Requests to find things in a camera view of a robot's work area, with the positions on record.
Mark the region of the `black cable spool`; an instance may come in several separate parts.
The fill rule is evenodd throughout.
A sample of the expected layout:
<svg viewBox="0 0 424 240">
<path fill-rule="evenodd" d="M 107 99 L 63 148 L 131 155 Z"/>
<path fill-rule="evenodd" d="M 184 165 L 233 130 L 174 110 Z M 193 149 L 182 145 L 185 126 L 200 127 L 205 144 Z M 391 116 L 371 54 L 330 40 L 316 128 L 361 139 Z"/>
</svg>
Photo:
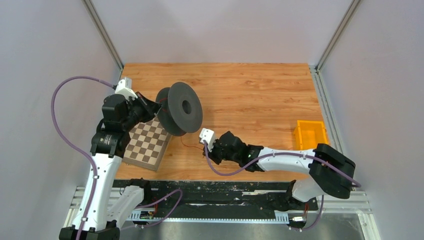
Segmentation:
<svg viewBox="0 0 424 240">
<path fill-rule="evenodd" d="M 161 89 L 156 102 L 161 104 L 157 118 L 161 126 L 172 136 L 197 132 L 203 123 L 203 109 L 193 88 L 184 82 L 176 82 Z"/>
</svg>

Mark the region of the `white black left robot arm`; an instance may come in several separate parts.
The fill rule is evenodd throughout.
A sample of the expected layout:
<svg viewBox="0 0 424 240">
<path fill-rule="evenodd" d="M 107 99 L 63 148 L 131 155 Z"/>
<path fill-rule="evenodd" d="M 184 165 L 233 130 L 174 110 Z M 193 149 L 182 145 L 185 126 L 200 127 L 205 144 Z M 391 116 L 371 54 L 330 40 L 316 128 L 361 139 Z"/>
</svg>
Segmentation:
<svg viewBox="0 0 424 240">
<path fill-rule="evenodd" d="M 61 240 L 118 240 L 125 221 L 139 205 L 147 207 L 153 193 L 147 180 L 137 179 L 124 188 L 123 194 L 108 208 L 113 183 L 122 163 L 130 131 L 139 123 L 155 118 L 162 104 L 139 92 L 130 96 L 112 94 L 102 105 L 103 118 L 91 139 L 87 184 L 79 210 L 71 226 L 60 230 Z"/>
</svg>

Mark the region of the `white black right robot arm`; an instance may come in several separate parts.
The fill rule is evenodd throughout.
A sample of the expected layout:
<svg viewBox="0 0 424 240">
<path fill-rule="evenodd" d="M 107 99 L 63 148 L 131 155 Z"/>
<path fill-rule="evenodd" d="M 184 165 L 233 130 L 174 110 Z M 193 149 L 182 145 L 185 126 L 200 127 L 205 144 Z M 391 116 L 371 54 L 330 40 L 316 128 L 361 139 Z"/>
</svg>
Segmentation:
<svg viewBox="0 0 424 240">
<path fill-rule="evenodd" d="M 204 128 L 199 134 L 207 163 L 219 165 L 231 161 L 239 165 L 233 175 L 248 172 L 285 171 L 307 174 L 303 180 L 292 180 L 285 194 L 270 203 L 276 210 L 286 212 L 304 209 L 306 204 L 319 196 L 329 195 L 337 199 L 349 199 L 353 188 L 361 185 L 354 180 L 356 164 L 326 143 L 306 150 L 278 150 L 262 145 L 251 145 L 227 131 L 220 138 Z"/>
</svg>

